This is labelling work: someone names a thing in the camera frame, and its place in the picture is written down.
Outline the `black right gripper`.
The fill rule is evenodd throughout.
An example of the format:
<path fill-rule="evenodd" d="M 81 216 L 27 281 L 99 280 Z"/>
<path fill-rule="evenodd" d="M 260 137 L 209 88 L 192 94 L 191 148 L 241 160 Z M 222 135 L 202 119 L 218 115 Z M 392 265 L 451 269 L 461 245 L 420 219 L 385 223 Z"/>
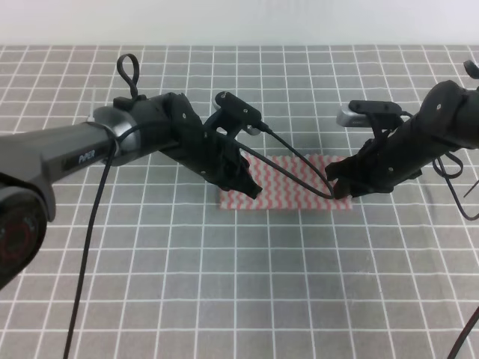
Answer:
<path fill-rule="evenodd" d="M 333 187 L 334 198 L 391 193 L 394 189 L 393 175 L 388 169 L 391 149 L 391 140 L 367 140 L 355 156 L 327 165 L 327 180 L 337 180 Z"/>

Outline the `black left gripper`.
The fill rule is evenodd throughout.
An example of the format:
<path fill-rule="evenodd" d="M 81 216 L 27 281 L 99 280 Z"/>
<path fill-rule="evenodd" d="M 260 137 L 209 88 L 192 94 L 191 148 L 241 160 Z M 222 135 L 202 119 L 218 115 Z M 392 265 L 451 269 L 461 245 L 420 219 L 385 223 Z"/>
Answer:
<path fill-rule="evenodd" d="M 238 191 L 256 199 L 262 192 L 248 172 L 246 160 L 232 140 L 201 126 L 177 130 L 179 145 L 175 159 L 223 191 Z"/>

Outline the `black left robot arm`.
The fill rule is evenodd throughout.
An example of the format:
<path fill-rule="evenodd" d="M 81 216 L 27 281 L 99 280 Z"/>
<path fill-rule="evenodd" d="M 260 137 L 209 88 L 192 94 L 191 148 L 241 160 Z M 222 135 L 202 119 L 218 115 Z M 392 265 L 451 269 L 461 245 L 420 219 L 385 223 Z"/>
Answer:
<path fill-rule="evenodd" d="M 74 126 L 1 138 L 1 284 L 36 256 L 56 214 L 53 184 L 97 162 L 117 167 L 159 151 L 220 189 L 256 198 L 234 138 L 260 122 L 258 110 L 222 92 L 218 111 L 202 122 L 184 94 L 118 97 Z"/>

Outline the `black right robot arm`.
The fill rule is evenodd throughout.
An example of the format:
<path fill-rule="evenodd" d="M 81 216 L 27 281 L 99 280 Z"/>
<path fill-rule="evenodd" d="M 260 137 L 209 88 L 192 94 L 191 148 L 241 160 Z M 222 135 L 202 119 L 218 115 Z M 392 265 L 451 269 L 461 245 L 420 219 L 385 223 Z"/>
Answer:
<path fill-rule="evenodd" d="M 446 153 L 478 148 L 478 91 L 447 80 L 435 85 L 417 114 L 403 120 L 394 102 L 353 100 L 337 117 L 342 127 L 370 127 L 374 137 L 353 156 L 326 167 L 334 196 L 390 193 Z"/>

